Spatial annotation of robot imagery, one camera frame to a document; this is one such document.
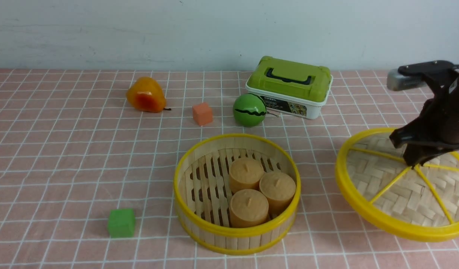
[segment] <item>table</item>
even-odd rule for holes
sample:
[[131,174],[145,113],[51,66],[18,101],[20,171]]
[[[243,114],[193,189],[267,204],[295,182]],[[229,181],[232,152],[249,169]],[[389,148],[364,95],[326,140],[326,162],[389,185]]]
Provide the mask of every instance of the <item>table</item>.
[[[171,111],[136,111],[125,92],[158,80]],[[232,105],[250,72],[26,70],[0,68],[0,269],[459,269],[459,238],[426,244],[396,238],[361,219],[334,179],[338,149],[368,128],[415,118],[428,89],[389,92],[386,70],[334,71],[318,119],[268,115],[235,124]],[[208,102],[199,127],[191,106]],[[302,198],[284,240],[231,257],[192,241],[173,209],[173,170],[202,139],[252,133],[298,164]],[[110,210],[134,208],[134,238],[109,240]]]

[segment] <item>bamboo steamer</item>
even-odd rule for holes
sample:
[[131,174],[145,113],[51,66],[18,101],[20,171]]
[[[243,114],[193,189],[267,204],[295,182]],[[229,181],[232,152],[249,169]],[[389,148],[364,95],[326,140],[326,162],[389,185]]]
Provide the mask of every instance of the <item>bamboo steamer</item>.
[[338,153],[336,179],[348,203],[368,222],[410,240],[459,236],[459,154],[407,167],[391,128],[351,137]]
[[[242,157],[258,160],[265,172],[280,171],[293,178],[296,191],[278,216],[249,228],[230,222],[230,167]],[[180,224],[202,246],[228,255],[249,255],[278,243],[296,218],[301,179],[296,164],[275,143],[246,133],[223,134],[193,146],[181,158],[173,179],[175,209]]]

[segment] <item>green ball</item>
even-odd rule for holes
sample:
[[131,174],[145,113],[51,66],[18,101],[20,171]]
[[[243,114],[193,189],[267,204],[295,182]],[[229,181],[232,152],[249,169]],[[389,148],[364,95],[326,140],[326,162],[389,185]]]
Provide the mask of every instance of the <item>green ball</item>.
[[264,120],[267,113],[266,104],[256,94],[245,93],[233,104],[235,121],[245,127],[257,126]]

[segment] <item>yellow spoke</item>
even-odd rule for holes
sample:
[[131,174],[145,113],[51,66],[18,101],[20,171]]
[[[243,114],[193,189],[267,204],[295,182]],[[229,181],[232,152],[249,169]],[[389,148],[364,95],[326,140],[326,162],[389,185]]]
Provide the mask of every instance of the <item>yellow spoke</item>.
[[396,156],[394,156],[394,155],[387,154],[387,153],[383,153],[383,152],[379,152],[379,151],[374,151],[374,150],[370,150],[370,149],[365,149],[365,148],[354,148],[354,147],[351,147],[350,149],[355,150],[355,151],[361,151],[361,152],[373,154],[373,155],[378,155],[378,156],[380,156],[380,157],[385,157],[385,158],[388,158],[388,159],[391,159],[391,160],[395,160],[395,161],[401,162],[401,163],[403,163],[403,164],[406,163],[406,162],[404,161],[404,159],[402,159],[402,158],[400,158],[400,157],[396,157]]
[[436,165],[436,164],[424,164],[424,167],[433,167],[433,168],[450,170],[450,171],[453,171],[453,172],[459,172],[458,168],[450,167],[450,166],[442,166],[442,165]]
[[373,197],[373,199],[371,199],[371,201],[369,201],[370,203],[374,203],[377,199],[379,199],[390,187],[392,187],[392,185],[394,185],[402,176],[404,176],[407,171],[410,170],[410,167],[406,167],[404,170],[402,170],[402,172],[400,172],[397,177],[394,177],[394,179],[392,179],[392,181],[387,184],[380,192],[378,192],[376,194],[376,196]]
[[426,175],[423,174],[423,172],[421,171],[419,166],[416,166],[415,169],[416,169],[417,174],[419,174],[419,176],[422,177],[422,179],[424,180],[424,182],[426,182],[426,184],[429,187],[429,189],[431,189],[432,194],[434,195],[434,198],[436,199],[436,201],[440,205],[440,208],[442,208],[442,211],[444,212],[445,216],[449,220],[450,224],[453,224],[454,221],[452,220],[452,217],[450,216],[449,212],[447,211],[447,208],[445,207],[444,203],[442,202],[442,199],[440,199],[440,196],[438,195],[438,193],[437,193],[436,189],[434,188],[434,186],[427,179]]

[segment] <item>white wall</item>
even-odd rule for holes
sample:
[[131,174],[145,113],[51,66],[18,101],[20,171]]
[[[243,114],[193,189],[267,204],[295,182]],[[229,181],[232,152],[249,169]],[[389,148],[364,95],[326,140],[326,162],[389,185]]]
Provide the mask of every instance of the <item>white wall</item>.
[[0,0],[0,67],[459,63],[459,0]]

